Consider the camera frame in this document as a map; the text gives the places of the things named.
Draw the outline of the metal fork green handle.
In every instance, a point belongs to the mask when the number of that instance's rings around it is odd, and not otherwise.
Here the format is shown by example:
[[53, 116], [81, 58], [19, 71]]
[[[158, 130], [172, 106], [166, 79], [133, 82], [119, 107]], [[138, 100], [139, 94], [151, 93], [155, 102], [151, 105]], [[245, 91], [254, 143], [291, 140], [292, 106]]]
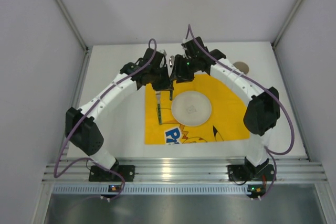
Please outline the metal fork green handle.
[[159, 125], [162, 124], [162, 116], [161, 116], [161, 91], [156, 91], [155, 92], [155, 96], [156, 96], [156, 101], [157, 101], [157, 115], [158, 115], [158, 122]]

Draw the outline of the metal spoon green handle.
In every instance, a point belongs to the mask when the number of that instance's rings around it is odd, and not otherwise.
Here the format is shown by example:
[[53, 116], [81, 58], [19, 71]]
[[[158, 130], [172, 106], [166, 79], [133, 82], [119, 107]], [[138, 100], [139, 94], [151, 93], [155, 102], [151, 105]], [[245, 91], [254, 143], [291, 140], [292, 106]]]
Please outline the metal spoon green handle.
[[169, 67], [171, 69], [171, 73], [170, 73], [170, 82], [171, 82], [171, 88], [170, 88], [170, 95], [169, 95], [169, 99], [170, 101], [173, 101], [173, 92], [174, 92], [174, 61], [175, 61], [175, 56], [170, 56], [169, 58]]

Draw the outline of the cream upturned bowl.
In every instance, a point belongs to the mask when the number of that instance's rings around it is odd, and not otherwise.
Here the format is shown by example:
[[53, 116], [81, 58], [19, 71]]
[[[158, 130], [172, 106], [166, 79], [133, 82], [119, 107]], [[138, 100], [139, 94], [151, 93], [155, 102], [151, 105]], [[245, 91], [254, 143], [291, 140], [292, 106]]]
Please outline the cream upturned bowl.
[[208, 121], [212, 114], [210, 100], [198, 91], [185, 91], [172, 102], [171, 112], [179, 124], [196, 127]]

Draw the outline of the cream paper cup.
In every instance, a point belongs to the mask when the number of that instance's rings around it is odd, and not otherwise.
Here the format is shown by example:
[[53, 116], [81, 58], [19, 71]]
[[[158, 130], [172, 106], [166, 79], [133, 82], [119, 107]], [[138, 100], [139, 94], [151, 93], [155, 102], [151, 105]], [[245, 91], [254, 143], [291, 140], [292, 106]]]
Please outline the cream paper cup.
[[239, 71], [243, 72], [244, 74], [249, 73], [249, 66], [248, 64], [242, 62], [242, 61], [237, 61], [233, 63], [234, 67], [237, 68]]

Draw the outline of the yellow printed cloth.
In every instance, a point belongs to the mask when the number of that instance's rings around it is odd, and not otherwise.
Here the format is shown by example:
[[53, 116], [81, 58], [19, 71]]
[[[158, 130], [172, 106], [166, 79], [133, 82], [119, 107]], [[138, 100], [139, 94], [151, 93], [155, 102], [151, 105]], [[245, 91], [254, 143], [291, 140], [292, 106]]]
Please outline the yellow printed cloth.
[[175, 83], [159, 99], [145, 87], [146, 145], [196, 144], [246, 140], [246, 106], [226, 85], [206, 74]]

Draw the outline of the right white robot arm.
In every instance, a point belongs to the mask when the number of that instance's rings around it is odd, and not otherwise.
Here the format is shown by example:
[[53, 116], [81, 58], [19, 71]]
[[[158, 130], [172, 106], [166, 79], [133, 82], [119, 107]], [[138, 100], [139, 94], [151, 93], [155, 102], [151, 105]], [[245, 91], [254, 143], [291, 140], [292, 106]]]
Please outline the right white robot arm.
[[233, 91], [246, 106], [243, 123], [250, 132], [243, 168], [246, 178], [260, 177], [269, 164], [266, 148], [273, 128], [280, 117], [277, 89], [262, 89], [246, 80], [218, 49], [204, 46], [201, 37], [182, 43], [184, 54], [171, 56], [171, 80], [177, 83], [191, 82], [196, 72], [204, 72]]

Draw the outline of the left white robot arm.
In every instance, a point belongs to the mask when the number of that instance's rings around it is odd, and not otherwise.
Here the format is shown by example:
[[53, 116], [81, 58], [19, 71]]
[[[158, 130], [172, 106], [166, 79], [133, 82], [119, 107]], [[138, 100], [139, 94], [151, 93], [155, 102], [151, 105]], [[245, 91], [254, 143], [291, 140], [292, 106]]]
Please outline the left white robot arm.
[[127, 96], [147, 84], [157, 91], [172, 88], [164, 50], [147, 48], [143, 57], [125, 64], [92, 100], [78, 109], [69, 108], [66, 112], [66, 140], [83, 151], [98, 167], [114, 170], [118, 161], [107, 150], [101, 127]]

